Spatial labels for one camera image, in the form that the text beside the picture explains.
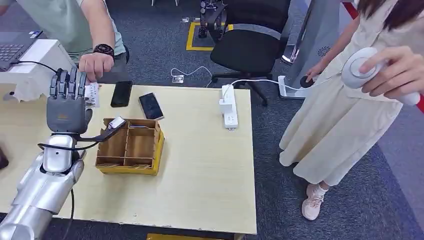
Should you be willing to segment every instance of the laptop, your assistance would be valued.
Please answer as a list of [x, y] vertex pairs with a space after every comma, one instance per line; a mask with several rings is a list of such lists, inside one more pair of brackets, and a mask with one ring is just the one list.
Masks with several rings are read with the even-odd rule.
[[0, 32], [0, 72], [8, 71], [12, 63], [24, 55], [42, 32]]

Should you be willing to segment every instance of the light wooden table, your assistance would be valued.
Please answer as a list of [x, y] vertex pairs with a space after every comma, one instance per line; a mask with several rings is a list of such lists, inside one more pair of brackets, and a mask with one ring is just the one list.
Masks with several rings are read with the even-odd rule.
[[[12, 85], [1, 85], [0, 96]], [[256, 234], [250, 92], [235, 90], [239, 128], [224, 129], [220, 89], [133, 86], [128, 107], [112, 108], [114, 85], [103, 84], [86, 136], [103, 118], [145, 118], [138, 97], [155, 93], [164, 119], [165, 145], [157, 176], [103, 174], [94, 167], [97, 148], [87, 151], [75, 185], [75, 219], [199, 231]], [[46, 100], [0, 100], [0, 144], [10, 165], [0, 170], [0, 212], [7, 213], [16, 186], [51, 131]], [[69, 218], [66, 201], [59, 217]]]

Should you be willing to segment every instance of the black chair backrest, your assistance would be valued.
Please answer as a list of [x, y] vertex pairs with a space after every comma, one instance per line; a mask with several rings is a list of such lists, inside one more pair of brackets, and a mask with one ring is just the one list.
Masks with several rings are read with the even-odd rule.
[[289, 18], [290, 0], [225, 0], [227, 24], [254, 24], [279, 33]]

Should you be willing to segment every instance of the man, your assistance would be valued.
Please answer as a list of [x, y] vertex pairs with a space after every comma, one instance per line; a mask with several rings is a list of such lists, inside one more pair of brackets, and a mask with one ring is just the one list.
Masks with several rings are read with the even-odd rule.
[[60, 41], [91, 82], [115, 83], [127, 75], [127, 53], [105, 0], [0, 0], [0, 16], [13, 2]]

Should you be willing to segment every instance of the green shirt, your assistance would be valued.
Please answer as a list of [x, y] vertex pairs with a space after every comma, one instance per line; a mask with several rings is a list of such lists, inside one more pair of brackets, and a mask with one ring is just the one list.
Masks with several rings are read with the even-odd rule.
[[[0, 0], [0, 6], [8, 6], [13, 2], [18, 2], [49, 39], [59, 40], [69, 56], [75, 62], [79, 62], [81, 55], [91, 53], [93, 50], [89, 23], [81, 9], [83, 1]], [[115, 55], [125, 53], [122, 36], [113, 20], [112, 25], [115, 31]]]

